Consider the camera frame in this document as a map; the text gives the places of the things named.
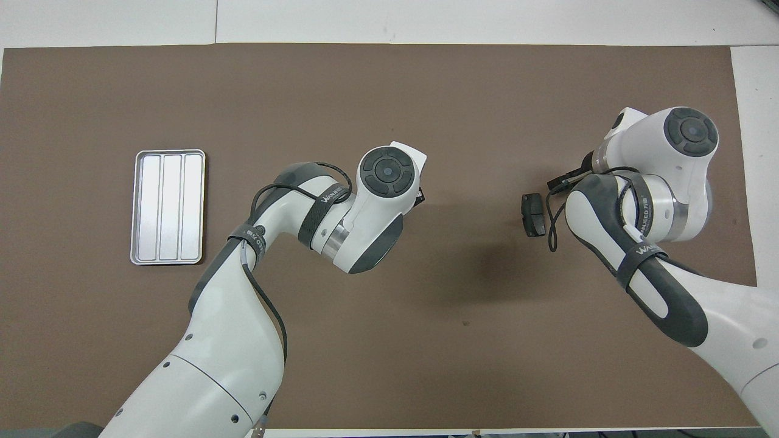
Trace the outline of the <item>silver metal tray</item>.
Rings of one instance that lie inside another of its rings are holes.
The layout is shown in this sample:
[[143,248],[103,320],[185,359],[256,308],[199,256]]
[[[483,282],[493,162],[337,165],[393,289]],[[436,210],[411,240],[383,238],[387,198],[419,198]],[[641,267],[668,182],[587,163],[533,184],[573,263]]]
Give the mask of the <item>silver metal tray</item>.
[[134,265],[195,265],[202,261],[206,153],[142,150],[134,158],[129,260]]

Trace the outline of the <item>dark rectangular brake pad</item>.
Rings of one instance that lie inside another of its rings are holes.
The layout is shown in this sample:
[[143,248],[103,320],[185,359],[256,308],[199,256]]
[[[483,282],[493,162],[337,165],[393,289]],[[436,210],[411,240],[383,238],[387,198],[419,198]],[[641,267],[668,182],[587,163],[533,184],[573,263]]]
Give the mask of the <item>dark rectangular brake pad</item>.
[[546,235],[543,199],[538,192],[522,196],[521,214],[523,230],[527,236],[534,238]]

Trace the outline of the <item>brown table mat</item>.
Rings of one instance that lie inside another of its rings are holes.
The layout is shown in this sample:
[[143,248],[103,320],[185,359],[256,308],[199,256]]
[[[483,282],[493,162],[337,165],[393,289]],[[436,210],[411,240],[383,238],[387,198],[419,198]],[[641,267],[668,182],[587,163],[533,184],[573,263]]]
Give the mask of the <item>brown table mat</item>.
[[[295,162],[355,175],[399,141],[426,200],[372,271],[282,235],[256,272],[287,325],[279,429],[737,427],[717,372],[666,338],[560,221],[520,197],[575,169],[625,107],[690,106],[721,143],[704,231],[665,247],[756,272],[726,47],[215,44],[6,50],[0,86],[0,429],[105,425],[186,335],[187,302],[251,199]],[[204,263],[129,260],[134,157],[207,155]]]

